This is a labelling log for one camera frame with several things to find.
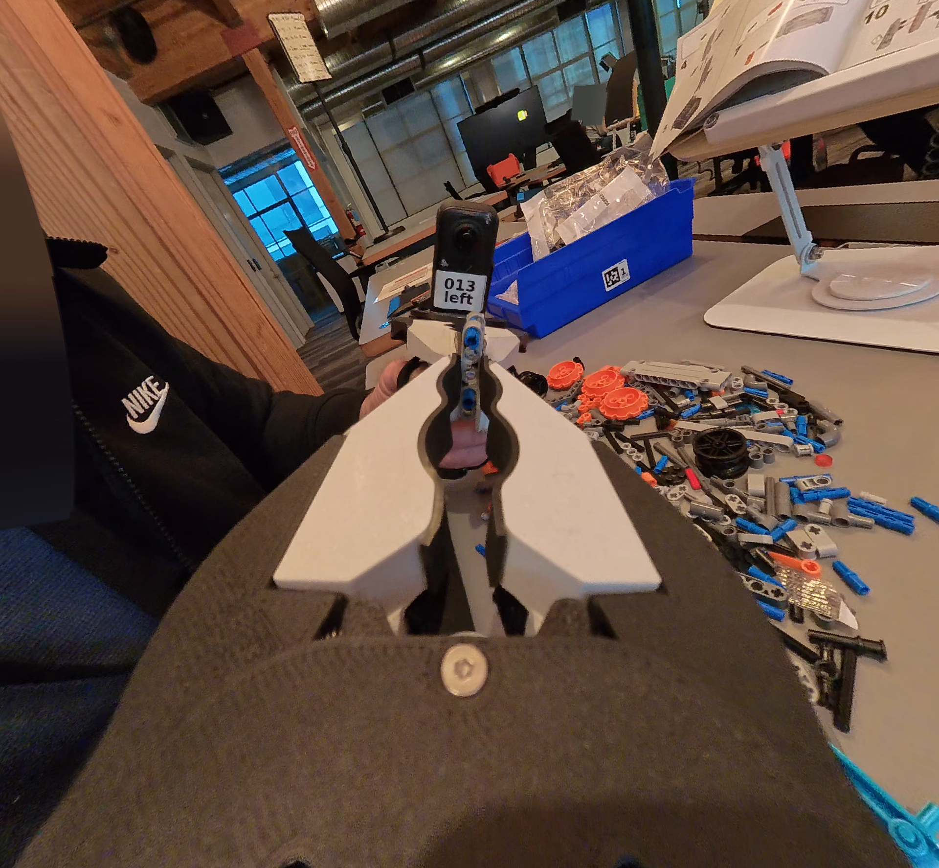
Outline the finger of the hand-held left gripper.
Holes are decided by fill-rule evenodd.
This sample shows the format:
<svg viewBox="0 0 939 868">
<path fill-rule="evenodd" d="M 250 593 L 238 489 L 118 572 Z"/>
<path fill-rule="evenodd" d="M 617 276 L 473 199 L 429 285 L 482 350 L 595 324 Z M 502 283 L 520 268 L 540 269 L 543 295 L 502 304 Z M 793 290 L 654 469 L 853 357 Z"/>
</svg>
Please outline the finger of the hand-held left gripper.
<svg viewBox="0 0 939 868">
<path fill-rule="evenodd" d="M 406 352 L 422 364 L 432 366 L 441 359 L 451 359 L 459 352 L 456 318 L 414 319 L 400 321 Z"/>
<path fill-rule="evenodd" d="M 515 331 L 485 324 L 482 346 L 482 365 L 509 369 L 520 355 L 521 341 Z"/>
</svg>

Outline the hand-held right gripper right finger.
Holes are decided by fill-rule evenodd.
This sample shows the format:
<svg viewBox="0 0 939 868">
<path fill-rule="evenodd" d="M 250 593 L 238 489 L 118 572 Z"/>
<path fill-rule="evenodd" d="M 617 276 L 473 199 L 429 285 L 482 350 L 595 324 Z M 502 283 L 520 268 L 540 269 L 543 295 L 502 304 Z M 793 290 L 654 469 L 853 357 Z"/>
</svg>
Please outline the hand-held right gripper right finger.
<svg viewBox="0 0 939 868">
<path fill-rule="evenodd" d="M 662 583 L 594 442 L 505 368 L 480 363 L 487 454 L 496 468 L 487 558 L 473 555 L 473 630 L 507 634 L 497 590 L 533 635 L 562 599 L 646 593 Z"/>
</svg>

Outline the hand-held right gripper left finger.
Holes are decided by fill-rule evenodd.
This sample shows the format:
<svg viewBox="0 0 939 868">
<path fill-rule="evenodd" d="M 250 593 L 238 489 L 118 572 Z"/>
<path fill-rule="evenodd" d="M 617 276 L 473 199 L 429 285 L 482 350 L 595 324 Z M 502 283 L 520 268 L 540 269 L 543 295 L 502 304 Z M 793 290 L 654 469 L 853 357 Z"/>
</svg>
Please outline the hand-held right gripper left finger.
<svg viewBox="0 0 939 868">
<path fill-rule="evenodd" d="M 440 358 L 351 427 L 273 573 L 279 592 L 335 600 L 318 637 L 470 635 L 447 503 L 470 479 Z"/>
</svg>

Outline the grey building beam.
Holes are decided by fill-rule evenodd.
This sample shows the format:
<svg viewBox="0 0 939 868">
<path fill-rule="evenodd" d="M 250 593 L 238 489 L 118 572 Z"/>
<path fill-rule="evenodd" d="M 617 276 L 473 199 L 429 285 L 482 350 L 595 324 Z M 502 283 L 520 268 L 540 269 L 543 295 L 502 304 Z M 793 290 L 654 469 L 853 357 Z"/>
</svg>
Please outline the grey building beam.
<svg viewBox="0 0 939 868">
<path fill-rule="evenodd" d="M 484 329 L 486 320 L 482 313 L 474 312 L 469 313 L 466 316 L 462 330 L 459 332 L 459 364 L 460 364 L 460 373 L 461 373 L 461 384 L 459 390 L 459 397 L 455 411 L 452 413 L 452 420 L 461 420 L 465 423 L 472 424 L 473 428 L 476 431 L 481 431 L 483 429 L 482 422 L 482 410 L 480 406 L 480 388 L 481 388 L 481 363 L 482 355 L 478 363 L 475 365 L 465 365 L 461 360 L 461 351 L 462 343 L 461 336 L 464 326 L 467 323 L 478 323 L 480 327 Z"/>
</svg>

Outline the person's left hand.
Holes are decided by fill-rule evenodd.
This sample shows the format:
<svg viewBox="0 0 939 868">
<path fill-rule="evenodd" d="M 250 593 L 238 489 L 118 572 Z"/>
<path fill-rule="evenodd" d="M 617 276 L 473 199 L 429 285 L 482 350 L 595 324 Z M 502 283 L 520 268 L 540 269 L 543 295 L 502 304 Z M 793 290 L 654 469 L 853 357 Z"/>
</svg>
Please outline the person's left hand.
<svg viewBox="0 0 939 868">
<path fill-rule="evenodd" d="M 363 401 L 358 418 L 364 419 L 428 368 L 429 364 L 418 357 L 392 360 L 380 373 L 375 388 Z"/>
</svg>

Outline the robot kit box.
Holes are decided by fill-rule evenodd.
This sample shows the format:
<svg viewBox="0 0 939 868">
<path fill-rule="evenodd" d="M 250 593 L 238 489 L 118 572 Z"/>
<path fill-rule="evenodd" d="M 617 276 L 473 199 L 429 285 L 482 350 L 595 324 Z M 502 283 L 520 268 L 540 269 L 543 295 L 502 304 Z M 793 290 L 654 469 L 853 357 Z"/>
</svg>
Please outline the robot kit box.
<svg viewBox="0 0 939 868">
<path fill-rule="evenodd" d="M 360 334 L 362 354 L 376 358 L 393 350 L 400 342 L 392 335 L 389 313 L 430 282 L 433 247 L 404 258 L 389 259 L 377 266 L 366 289 Z"/>
</svg>

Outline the black office chair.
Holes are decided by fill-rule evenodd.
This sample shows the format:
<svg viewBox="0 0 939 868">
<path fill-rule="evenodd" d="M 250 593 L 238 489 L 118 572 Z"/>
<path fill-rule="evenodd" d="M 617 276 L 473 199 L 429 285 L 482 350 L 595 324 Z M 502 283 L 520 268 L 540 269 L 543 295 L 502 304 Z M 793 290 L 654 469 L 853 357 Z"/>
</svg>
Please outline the black office chair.
<svg viewBox="0 0 939 868">
<path fill-rule="evenodd" d="M 294 249 L 311 264 L 321 280 L 337 295 L 343 307 L 349 333 L 358 341 L 365 308 L 353 277 L 314 239 L 309 229 L 287 229 L 286 237 Z"/>
</svg>

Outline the blue plastic bin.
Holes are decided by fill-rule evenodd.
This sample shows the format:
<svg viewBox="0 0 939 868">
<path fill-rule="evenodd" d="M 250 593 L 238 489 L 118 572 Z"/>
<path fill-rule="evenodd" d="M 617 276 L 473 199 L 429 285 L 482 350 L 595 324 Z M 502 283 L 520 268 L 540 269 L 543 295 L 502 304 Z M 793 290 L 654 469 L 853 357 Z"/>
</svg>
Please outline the blue plastic bin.
<svg viewBox="0 0 939 868">
<path fill-rule="evenodd" d="M 692 255 L 695 181 L 534 261 L 530 235 L 499 244 L 488 312 L 543 338 Z"/>
</svg>

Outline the clear plastic bag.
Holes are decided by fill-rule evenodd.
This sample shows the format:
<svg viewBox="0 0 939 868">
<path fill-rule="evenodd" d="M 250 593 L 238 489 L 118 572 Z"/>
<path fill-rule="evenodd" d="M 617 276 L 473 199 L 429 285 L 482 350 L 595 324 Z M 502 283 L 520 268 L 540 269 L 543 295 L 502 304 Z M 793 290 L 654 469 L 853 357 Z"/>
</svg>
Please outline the clear plastic bag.
<svg viewBox="0 0 939 868">
<path fill-rule="evenodd" d="M 640 134 L 585 170 L 522 203 L 532 256 L 539 261 L 666 193 L 670 178 Z"/>
</svg>

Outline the pile of building kit parts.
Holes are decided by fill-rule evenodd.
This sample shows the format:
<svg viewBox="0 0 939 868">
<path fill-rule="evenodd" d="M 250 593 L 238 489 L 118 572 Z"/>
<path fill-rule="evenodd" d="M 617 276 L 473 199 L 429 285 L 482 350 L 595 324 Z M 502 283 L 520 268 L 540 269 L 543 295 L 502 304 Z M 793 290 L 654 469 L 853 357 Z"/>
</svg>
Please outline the pile of building kit parts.
<svg viewBox="0 0 939 868">
<path fill-rule="evenodd" d="M 573 359 L 581 361 L 584 377 L 593 373 Z M 937 522 L 937 505 L 913 497 L 912 511 L 904 511 L 836 478 L 830 452 L 842 417 L 796 391 L 781 373 L 688 359 L 609 365 L 621 369 L 625 387 L 649 395 L 648 412 L 612 421 L 599 412 L 600 401 L 579 402 L 582 381 L 553 392 L 546 375 L 515 375 L 586 437 L 625 457 L 726 559 L 795 658 L 810 701 L 828 710 L 836 730 L 849 733 L 858 663 L 885 663 L 887 650 L 883 640 L 860 635 L 847 595 L 861 598 L 872 589 L 845 561 L 835 532 L 911 537 L 917 514 Z M 744 476 L 701 473 L 692 442 L 706 428 L 745 436 Z"/>
</svg>

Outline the person's dark clothing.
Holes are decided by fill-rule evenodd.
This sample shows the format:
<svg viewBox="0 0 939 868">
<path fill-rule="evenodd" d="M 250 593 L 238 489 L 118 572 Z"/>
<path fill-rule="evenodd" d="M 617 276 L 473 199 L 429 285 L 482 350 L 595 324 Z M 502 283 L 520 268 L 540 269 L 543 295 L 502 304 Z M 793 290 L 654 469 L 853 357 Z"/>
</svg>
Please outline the person's dark clothing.
<svg viewBox="0 0 939 868">
<path fill-rule="evenodd" d="M 94 750 L 158 621 L 272 490 L 250 469 L 275 391 L 172 336 L 46 238 L 63 322 L 75 504 L 2 531 L 1 859 L 12 866 Z"/>
</svg>

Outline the hanging sign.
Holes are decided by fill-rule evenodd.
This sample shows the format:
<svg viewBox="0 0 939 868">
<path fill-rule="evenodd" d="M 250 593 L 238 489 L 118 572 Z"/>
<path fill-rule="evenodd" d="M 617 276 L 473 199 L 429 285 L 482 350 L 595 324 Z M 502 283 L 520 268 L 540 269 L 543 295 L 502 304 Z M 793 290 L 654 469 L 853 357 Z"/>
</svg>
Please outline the hanging sign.
<svg viewBox="0 0 939 868">
<path fill-rule="evenodd" d="M 269 13 L 267 20 L 300 84 L 318 84 L 333 78 L 303 13 Z"/>
</svg>

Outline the black steel pillar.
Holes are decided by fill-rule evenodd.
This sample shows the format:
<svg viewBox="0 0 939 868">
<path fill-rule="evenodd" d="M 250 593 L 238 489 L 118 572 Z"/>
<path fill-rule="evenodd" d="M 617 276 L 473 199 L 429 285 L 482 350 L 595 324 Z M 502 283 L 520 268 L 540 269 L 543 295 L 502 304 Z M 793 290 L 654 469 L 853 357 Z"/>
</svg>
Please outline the black steel pillar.
<svg viewBox="0 0 939 868">
<path fill-rule="evenodd" d="M 663 119 L 667 96 L 653 0 L 626 0 L 626 5 L 637 53 L 647 130 L 655 135 Z"/>
</svg>

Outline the instruction booklet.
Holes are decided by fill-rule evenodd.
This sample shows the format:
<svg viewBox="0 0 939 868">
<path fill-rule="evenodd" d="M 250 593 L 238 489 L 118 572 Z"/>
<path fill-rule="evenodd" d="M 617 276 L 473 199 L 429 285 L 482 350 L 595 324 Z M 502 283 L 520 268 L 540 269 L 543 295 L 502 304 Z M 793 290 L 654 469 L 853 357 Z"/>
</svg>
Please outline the instruction booklet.
<svg viewBox="0 0 939 868">
<path fill-rule="evenodd" d="M 680 39 L 653 143 L 739 149 L 937 96 L 937 0 L 723 0 Z"/>
</svg>

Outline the cyan frame piece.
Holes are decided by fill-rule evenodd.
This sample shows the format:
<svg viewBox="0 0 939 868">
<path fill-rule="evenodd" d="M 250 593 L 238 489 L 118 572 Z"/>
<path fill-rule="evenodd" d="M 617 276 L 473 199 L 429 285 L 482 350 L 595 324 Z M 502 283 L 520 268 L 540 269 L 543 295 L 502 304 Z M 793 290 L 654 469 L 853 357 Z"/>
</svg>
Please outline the cyan frame piece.
<svg viewBox="0 0 939 868">
<path fill-rule="evenodd" d="M 910 812 L 839 748 L 833 744 L 830 748 L 855 791 L 908 862 L 915 867 L 937 867 L 938 805 L 929 802 L 918 813 Z"/>
</svg>

